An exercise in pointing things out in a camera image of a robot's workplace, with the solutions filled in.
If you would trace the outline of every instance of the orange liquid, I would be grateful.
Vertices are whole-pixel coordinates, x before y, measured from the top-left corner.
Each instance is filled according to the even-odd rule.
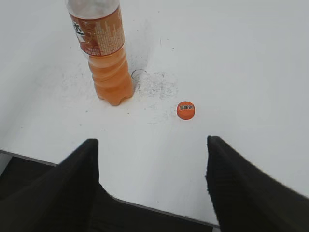
[[[89,56],[89,67],[99,98],[111,105],[119,105],[124,99],[133,96],[133,83],[124,48],[103,57]]]

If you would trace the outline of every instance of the bottle label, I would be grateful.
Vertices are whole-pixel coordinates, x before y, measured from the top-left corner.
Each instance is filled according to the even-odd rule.
[[[80,19],[71,15],[81,49],[92,56],[106,56],[125,43],[120,7],[107,17]]]

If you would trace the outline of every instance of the white table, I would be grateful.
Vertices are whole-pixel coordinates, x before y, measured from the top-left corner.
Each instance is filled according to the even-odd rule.
[[[60,163],[99,139],[114,197],[217,224],[206,138],[309,196],[309,2],[122,1],[132,99],[96,97],[63,0],[1,3],[0,150]],[[197,109],[190,121],[181,101]]]

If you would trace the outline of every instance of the orange bottle cap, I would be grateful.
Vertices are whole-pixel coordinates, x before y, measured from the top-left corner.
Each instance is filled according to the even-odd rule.
[[[183,101],[177,106],[177,115],[183,120],[189,120],[194,117],[195,107],[189,101]]]

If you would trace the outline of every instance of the orange drink bottle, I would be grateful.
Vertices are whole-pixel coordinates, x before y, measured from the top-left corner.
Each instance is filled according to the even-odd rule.
[[[119,0],[66,0],[97,95],[111,105],[133,96]]]

